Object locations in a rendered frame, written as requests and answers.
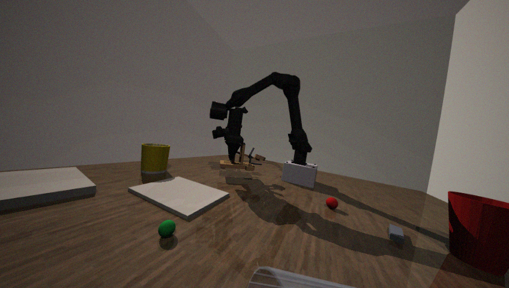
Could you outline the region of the yellow mug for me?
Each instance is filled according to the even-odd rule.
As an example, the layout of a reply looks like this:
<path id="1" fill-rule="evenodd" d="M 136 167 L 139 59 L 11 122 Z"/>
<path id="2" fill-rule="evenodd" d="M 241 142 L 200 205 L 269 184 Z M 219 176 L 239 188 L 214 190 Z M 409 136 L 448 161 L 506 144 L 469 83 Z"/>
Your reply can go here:
<path id="1" fill-rule="evenodd" d="M 156 143 L 142 144 L 141 172 L 164 173 L 167 169 L 169 145 Z"/>

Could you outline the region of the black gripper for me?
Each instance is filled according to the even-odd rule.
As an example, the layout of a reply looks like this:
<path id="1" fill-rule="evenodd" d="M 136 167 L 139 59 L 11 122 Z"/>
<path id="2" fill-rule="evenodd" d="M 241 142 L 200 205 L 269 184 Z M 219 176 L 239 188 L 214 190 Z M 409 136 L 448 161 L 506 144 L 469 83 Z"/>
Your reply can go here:
<path id="1" fill-rule="evenodd" d="M 242 138 L 241 128 L 242 123 L 235 121 L 228 121 L 227 126 L 229 127 L 229 135 L 224 138 L 225 143 L 228 147 L 228 155 L 229 159 L 232 160 L 238 151 L 241 144 L 243 144 L 244 139 Z"/>

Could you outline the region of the green ball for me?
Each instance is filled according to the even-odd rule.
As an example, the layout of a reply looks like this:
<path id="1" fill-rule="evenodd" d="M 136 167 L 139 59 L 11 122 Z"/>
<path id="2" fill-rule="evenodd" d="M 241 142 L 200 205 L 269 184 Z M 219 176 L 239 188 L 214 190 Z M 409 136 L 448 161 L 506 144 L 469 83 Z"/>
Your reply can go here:
<path id="1" fill-rule="evenodd" d="M 162 237 L 168 237 L 175 231 L 176 225 L 175 222 L 172 220 L 166 220 L 161 223 L 160 227 L 158 228 L 158 233 Z"/>

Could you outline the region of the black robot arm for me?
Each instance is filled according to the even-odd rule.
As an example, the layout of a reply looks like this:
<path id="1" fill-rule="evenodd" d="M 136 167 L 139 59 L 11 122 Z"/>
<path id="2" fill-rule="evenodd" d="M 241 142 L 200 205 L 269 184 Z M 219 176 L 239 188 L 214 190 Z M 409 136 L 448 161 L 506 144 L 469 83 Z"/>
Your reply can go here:
<path id="1" fill-rule="evenodd" d="M 271 75 L 261 79 L 249 87 L 234 91 L 231 99 L 228 100 L 226 104 L 212 101 L 209 118 L 224 120 L 227 118 L 227 111 L 229 110 L 228 121 L 242 123 L 242 115 L 243 113 L 247 113 L 248 110 L 245 107 L 239 107 L 241 107 L 250 97 L 272 84 L 282 89 L 288 99 L 292 127 L 292 131 L 288 134 L 288 136 L 292 149 L 295 150 L 294 160 L 291 163 L 306 166 L 307 153 L 312 151 L 312 147 L 310 146 L 306 132 L 302 127 L 300 104 L 298 99 L 301 82 L 297 76 L 273 72 Z M 236 108 L 231 109 L 233 107 Z M 218 137 L 226 138 L 229 135 L 229 127 L 221 128 L 221 126 L 218 126 L 216 127 L 216 130 L 212 130 L 212 135 L 213 139 Z"/>

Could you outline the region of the dark red ball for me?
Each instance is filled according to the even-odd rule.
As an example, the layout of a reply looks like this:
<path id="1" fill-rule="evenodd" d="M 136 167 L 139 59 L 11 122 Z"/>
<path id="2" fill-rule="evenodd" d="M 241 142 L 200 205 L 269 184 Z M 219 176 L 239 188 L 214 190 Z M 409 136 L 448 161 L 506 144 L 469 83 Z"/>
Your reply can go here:
<path id="1" fill-rule="evenodd" d="M 336 209 L 336 207 L 338 206 L 337 200 L 333 197 L 327 198 L 326 204 L 331 209 Z"/>

